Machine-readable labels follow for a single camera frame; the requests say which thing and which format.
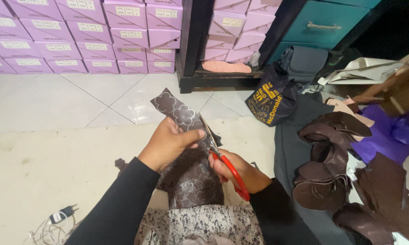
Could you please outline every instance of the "teal drawer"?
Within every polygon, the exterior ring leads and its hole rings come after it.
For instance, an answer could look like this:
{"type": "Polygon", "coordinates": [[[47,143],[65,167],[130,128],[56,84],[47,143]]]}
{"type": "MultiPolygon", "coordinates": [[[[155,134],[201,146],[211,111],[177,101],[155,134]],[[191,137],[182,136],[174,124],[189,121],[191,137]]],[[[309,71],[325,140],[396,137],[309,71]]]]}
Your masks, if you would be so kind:
{"type": "Polygon", "coordinates": [[[328,0],[328,2],[342,3],[365,8],[374,8],[381,0],[328,0]]]}
{"type": "Polygon", "coordinates": [[[332,49],[336,44],[317,44],[317,43],[298,43],[298,42],[281,42],[273,53],[271,59],[267,64],[272,64],[274,61],[278,61],[284,50],[289,46],[302,46],[302,47],[315,47],[322,49],[332,49]]]}
{"type": "Polygon", "coordinates": [[[283,41],[337,44],[369,10],[336,3],[307,1],[283,41]]]}

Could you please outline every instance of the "gray bag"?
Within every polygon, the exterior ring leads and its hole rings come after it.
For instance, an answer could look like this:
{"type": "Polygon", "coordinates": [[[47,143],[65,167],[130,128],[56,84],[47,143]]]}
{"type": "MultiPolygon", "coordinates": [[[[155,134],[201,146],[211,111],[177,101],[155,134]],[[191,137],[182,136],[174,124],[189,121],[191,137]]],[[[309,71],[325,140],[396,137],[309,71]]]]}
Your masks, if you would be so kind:
{"type": "Polygon", "coordinates": [[[289,46],[278,60],[280,67],[285,70],[295,82],[307,83],[326,64],[328,51],[325,49],[289,46]]]}

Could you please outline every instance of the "drawer handle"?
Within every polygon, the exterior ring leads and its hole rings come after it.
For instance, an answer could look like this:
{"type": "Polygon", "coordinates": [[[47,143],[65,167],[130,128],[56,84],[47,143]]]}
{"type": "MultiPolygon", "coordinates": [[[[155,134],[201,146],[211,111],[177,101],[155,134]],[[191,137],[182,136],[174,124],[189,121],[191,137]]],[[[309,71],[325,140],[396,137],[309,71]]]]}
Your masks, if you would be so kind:
{"type": "Polygon", "coordinates": [[[308,28],[318,28],[318,29],[332,29],[332,30],[339,30],[342,27],[337,26],[337,25],[333,25],[333,26],[322,26],[322,25],[316,25],[314,23],[312,23],[312,21],[309,21],[309,24],[307,24],[308,28]]]}

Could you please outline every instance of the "hand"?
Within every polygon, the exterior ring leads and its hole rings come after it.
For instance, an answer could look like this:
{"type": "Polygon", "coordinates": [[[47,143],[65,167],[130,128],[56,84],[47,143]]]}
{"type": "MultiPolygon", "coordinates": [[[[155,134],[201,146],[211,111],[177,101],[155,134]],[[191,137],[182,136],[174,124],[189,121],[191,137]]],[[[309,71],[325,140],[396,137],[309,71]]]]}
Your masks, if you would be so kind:
{"type": "MultiPolygon", "coordinates": [[[[222,155],[226,156],[226,158],[236,168],[242,180],[244,181],[245,187],[247,188],[249,193],[254,194],[256,192],[262,191],[267,186],[269,186],[269,184],[271,184],[271,179],[268,178],[268,176],[266,176],[264,173],[259,171],[257,168],[247,163],[238,154],[231,153],[224,149],[218,149],[218,150],[220,151],[222,155]]],[[[236,182],[229,168],[222,161],[220,161],[219,159],[214,160],[212,154],[210,154],[209,162],[211,164],[211,167],[215,170],[217,175],[220,177],[221,183],[231,180],[236,186],[238,186],[238,183],[236,182]]]]}
{"type": "Polygon", "coordinates": [[[195,143],[206,135],[203,130],[184,132],[170,117],[166,117],[154,131],[138,159],[156,172],[173,162],[185,148],[197,148],[195,143]]]}

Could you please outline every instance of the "black sleeve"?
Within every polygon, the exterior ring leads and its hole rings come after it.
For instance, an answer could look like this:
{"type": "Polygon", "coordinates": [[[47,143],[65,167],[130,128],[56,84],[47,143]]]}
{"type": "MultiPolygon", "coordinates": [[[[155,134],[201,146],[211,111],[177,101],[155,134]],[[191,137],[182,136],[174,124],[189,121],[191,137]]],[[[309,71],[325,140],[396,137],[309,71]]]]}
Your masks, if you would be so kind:
{"type": "Polygon", "coordinates": [[[262,191],[250,194],[250,203],[266,244],[321,244],[294,210],[291,198],[277,179],[262,191]]]}
{"type": "Polygon", "coordinates": [[[132,159],[65,245],[133,244],[158,179],[158,173],[132,159]]]}

